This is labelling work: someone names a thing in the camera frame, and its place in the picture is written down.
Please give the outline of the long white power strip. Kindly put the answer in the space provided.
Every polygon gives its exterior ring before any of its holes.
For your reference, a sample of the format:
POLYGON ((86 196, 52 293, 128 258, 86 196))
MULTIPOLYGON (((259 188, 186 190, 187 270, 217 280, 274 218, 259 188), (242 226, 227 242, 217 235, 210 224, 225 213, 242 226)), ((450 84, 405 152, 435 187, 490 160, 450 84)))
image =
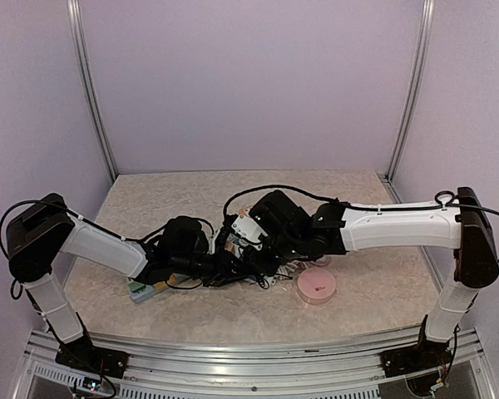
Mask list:
MULTIPOLYGON (((210 254, 232 253, 238 259, 245 261, 245 248, 236 242, 236 237, 233 234, 224 235, 222 232, 217 232, 210 238, 209 242, 210 254)), ((275 275, 275 283, 278 281, 289 281, 293 279, 293 271, 289 269, 287 264, 282 264, 275 275)))

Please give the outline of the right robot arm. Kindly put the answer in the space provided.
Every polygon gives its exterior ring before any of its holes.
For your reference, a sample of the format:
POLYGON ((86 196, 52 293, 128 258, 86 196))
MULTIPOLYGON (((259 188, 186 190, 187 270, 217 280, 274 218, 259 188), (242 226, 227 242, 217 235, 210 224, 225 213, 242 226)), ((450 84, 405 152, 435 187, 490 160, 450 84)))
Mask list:
POLYGON ((443 191, 431 202, 350 204, 323 199, 312 215, 282 189, 265 195, 233 223, 234 231, 274 262, 319 259, 325 255, 382 247, 450 249, 455 270, 425 317, 409 362, 425 369, 441 355, 455 327, 479 291, 499 276, 492 227, 474 191, 443 191))

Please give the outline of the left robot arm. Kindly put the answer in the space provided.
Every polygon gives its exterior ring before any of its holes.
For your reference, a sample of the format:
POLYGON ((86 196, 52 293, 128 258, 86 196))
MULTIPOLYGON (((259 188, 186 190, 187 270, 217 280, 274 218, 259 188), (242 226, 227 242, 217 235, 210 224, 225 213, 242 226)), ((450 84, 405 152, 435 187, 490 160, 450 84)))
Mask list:
POLYGON ((26 292, 68 357, 89 370, 100 361, 53 264, 85 260, 138 283, 167 283, 173 274, 202 287, 223 287, 254 274, 225 248, 225 237, 206 234, 205 219, 177 216, 141 238, 130 238, 86 219, 51 193, 11 205, 0 219, 0 249, 16 284, 26 292))

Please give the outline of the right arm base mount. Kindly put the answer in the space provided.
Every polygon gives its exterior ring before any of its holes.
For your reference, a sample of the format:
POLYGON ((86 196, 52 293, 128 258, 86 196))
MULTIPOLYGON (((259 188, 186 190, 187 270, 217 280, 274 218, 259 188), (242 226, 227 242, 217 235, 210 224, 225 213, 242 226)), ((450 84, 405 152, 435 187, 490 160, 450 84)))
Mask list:
POLYGON ((385 377, 397 377, 447 365, 452 359, 448 348, 449 341, 432 341, 421 331, 413 345, 383 351, 379 357, 385 377))

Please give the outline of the black charger plug with cable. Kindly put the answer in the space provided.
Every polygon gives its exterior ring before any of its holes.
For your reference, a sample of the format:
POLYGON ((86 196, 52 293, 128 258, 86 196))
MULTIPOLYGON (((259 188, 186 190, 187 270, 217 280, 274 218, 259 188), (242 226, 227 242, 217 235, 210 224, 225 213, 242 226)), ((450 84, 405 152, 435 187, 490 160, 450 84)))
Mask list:
POLYGON ((250 275, 245 279, 245 282, 248 285, 255 285, 263 290, 268 290, 275 285, 275 276, 266 276, 263 274, 250 275))

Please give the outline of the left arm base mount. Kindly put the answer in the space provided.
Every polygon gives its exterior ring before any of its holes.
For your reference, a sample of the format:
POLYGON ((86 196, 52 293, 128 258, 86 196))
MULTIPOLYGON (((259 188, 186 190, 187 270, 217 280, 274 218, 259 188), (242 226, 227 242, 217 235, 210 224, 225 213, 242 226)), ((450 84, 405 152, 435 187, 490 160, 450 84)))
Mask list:
POLYGON ((122 379, 129 356, 127 352, 97 347, 91 342, 70 342, 59 345, 55 361, 77 370, 122 379))

